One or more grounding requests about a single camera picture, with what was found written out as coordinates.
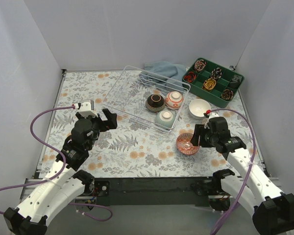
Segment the blue white zigzag bowl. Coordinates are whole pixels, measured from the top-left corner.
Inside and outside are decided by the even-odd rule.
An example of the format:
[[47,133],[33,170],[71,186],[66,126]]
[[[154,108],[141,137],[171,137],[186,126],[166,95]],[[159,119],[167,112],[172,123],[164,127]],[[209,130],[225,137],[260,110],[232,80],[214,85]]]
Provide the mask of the blue white zigzag bowl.
[[193,134],[182,133],[176,139],[177,149],[184,155],[193,155],[199,151],[199,146],[193,146],[191,139]]

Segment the plain white ribbed bowl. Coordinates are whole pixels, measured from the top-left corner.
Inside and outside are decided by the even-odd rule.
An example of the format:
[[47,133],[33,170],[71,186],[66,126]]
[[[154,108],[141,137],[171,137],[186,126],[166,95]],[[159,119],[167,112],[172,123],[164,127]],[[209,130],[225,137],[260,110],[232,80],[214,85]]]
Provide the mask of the plain white ribbed bowl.
[[205,118],[204,113],[210,109],[210,104],[203,99],[194,99],[189,104],[189,113],[195,119]]

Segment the pale green bowl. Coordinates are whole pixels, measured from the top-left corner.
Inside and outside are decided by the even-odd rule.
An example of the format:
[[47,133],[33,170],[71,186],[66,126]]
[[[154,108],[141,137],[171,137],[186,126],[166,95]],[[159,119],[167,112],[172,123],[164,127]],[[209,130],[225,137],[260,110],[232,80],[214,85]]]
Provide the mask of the pale green bowl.
[[175,114],[169,110],[160,111],[155,118],[155,123],[158,127],[171,129],[175,121]]

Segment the orange white floral bowl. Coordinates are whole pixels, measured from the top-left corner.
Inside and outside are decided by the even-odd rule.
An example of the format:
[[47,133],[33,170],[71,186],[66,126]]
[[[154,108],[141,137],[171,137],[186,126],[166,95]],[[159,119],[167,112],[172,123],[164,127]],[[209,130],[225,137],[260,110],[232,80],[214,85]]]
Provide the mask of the orange white floral bowl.
[[179,109],[184,101],[184,97],[180,92],[172,91],[166,95],[165,104],[169,108]]

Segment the black glazed bowl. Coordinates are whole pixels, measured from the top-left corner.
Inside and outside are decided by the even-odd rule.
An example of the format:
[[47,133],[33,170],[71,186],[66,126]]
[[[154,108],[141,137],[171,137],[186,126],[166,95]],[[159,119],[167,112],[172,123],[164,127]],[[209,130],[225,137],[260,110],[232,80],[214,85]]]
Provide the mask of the black glazed bowl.
[[146,100],[146,108],[151,112],[160,112],[165,108],[165,100],[160,94],[152,94]]

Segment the brown floral pattern bowl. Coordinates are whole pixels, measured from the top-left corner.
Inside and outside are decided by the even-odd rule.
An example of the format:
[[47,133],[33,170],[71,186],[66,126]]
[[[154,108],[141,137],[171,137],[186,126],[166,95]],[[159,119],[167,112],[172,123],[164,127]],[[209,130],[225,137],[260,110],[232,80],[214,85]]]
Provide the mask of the brown floral pattern bowl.
[[204,119],[201,121],[201,124],[204,125],[207,121],[208,121],[208,118],[204,118]]

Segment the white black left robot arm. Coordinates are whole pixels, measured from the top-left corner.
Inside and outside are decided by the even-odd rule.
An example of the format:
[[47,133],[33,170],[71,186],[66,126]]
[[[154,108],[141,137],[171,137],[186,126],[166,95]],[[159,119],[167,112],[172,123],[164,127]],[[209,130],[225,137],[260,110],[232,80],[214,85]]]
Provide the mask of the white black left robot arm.
[[106,120],[90,111],[76,113],[78,118],[45,178],[16,208],[8,208],[4,220],[15,235],[44,235],[47,226],[74,198],[91,195],[94,177],[80,169],[89,157],[101,132],[116,129],[117,114],[103,109]]

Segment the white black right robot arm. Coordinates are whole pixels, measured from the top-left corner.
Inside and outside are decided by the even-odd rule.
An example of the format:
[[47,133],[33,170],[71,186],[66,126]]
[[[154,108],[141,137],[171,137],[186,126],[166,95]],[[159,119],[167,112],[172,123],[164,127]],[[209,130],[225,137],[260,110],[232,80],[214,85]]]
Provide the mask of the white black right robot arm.
[[240,181],[230,169],[213,174],[212,190],[228,193],[251,215],[261,235],[278,235],[294,230],[294,195],[286,194],[252,161],[246,145],[233,137],[223,117],[210,117],[205,124],[195,125],[193,146],[213,147],[235,168]]

